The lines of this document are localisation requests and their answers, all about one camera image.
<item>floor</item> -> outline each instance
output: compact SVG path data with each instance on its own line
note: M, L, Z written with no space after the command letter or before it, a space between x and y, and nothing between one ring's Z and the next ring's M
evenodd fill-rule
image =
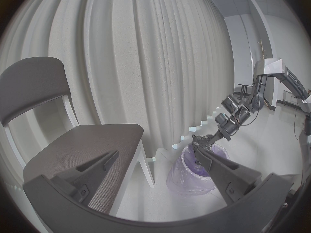
M278 104L275 111L268 107L259 112L257 119L241 129L231 141L222 139L217 143L223 146L232 161L256 169L264 179L268 174L291 174L302 172L299 142L294 135L295 109ZM168 222L206 215L226 206L217 189L206 195L182 198L170 192L166 178L173 163L183 148L192 142L192 134L206 135L217 131L215 116L227 111L217 108L213 116L189 132L177 149L158 149L155 162L149 162L155 179L155 188L150 188L139 163L136 165L130 183L121 202L117 217L146 222ZM248 122L254 119L251 115ZM305 115L297 111L295 130L298 137Z

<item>trash bag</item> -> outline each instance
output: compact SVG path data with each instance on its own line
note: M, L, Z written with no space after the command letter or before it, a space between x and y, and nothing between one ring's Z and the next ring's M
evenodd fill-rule
M212 151L229 159L227 151L218 144L213 144ZM216 188L212 178L204 167L197 165L192 144L186 146L173 164L166 179L167 187L183 197L206 194Z

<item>white curtain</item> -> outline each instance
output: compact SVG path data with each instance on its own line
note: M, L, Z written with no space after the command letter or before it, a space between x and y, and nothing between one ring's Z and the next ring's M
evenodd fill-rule
M141 125L147 157L234 88L228 30L210 0L27 0L2 38L0 71L33 56L64 63L81 125ZM66 131L51 107L11 123L26 162ZM53 130L43 126L51 114Z

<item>brown chair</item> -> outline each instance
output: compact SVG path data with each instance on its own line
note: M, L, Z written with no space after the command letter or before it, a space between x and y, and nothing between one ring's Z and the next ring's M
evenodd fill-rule
M137 124L78 125L68 99L69 94L64 65L60 60L52 57L20 60L0 75L0 122L6 129L15 156L24 168L24 183L39 175L50 179L57 173L111 150L118 150L119 157L88 205L115 216L138 160L150 187L154 187L141 141L144 130ZM26 111L62 96L74 128L25 163L8 123Z

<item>ceiling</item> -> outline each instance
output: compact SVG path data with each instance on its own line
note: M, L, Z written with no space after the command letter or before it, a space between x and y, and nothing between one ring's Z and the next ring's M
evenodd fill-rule
M250 14L247 0L212 0L224 17ZM255 0L265 15L281 17L297 23L297 19L283 0Z

